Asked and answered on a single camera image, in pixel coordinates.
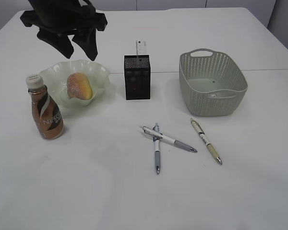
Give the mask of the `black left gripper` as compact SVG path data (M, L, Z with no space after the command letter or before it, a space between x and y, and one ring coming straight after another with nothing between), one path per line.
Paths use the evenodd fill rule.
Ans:
M94 5L85 0L82 5L78 0L31 0L33 7L24 11L20 20L26 27L35 25L48 31L39 31L37 38L54 47L63 56L70 59L74 48L68 36L58 36L71 30L89 29L74 35L75 42L94 61L98 55L96 29L104 31L108 22L105 14L96 12Z

